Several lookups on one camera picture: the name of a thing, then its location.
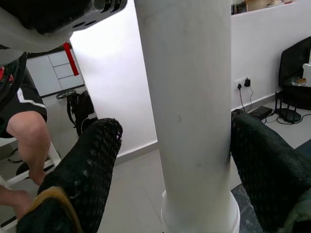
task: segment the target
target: white column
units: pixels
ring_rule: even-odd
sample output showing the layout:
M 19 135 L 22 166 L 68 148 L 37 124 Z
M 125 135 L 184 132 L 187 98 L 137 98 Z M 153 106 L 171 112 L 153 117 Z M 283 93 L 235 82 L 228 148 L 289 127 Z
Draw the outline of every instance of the white column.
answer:
M 239 232 L 229 191 L 228 0 L 135 0 L 166 194 L 166 233 Z

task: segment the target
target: tan strap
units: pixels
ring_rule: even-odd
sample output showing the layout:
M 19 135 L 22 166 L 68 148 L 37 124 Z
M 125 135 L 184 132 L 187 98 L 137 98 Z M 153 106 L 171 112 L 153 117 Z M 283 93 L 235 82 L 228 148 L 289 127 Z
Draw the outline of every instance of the tan strap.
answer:
M 39 205 L 41 205 L 46 199 L 53 198 L 60 202 L 66 211 L 66 215 L 71 220 L 77 233 L 83 233 L 79 218 L 69 200 L 69 197 L 61 187 L 51 187 L 41 192 L 33 201 L 32 206 L 28 210 L 29 212 L 34 211 Z

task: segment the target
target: black mesh fabric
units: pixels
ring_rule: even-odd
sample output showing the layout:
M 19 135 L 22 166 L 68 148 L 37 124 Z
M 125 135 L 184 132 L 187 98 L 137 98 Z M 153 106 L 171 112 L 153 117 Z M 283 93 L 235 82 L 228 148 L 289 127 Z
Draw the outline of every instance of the black mesh fabric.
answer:
M 121 135 L 122 127 L 114 119 L 93 123 L 38 191 L 62 187 L 85 233 L 96 233 L 102 220 Z M 73 226 L 60 204 L 48 199 L 20 220 L 17 232 L 70 233 Z
M 311 160 L 241 111 L 232 115 L 231 153 L 259 223 L 266 232 L 277 231 L 311 188 Z

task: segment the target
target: black wheel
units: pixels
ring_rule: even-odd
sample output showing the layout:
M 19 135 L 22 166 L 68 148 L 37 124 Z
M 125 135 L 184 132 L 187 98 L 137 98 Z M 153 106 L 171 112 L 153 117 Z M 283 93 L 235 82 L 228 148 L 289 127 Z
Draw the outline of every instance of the black wheel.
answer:
M 67 90 L 67 91 L 62 91 L 59 94 L 57 94 L 56 98 L 57 99 L 64 99 L 64 98 L 67 98 L 68 96 L 71 96 L 75 93 L 77 93 L 77 91 L 73 90 L 73 89 Z

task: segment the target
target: power outlet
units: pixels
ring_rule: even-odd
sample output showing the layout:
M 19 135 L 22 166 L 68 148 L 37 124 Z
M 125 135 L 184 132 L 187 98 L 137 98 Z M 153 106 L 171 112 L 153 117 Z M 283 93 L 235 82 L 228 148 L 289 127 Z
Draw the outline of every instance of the power outlet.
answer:
M 239 79 L 234 81 L 234 88 L 235 90 L 238 90 L 238 85 L 241 84 L 242 88 L 244 87 L 244 83 L 245 83 L 246 78 L 244 79 Z

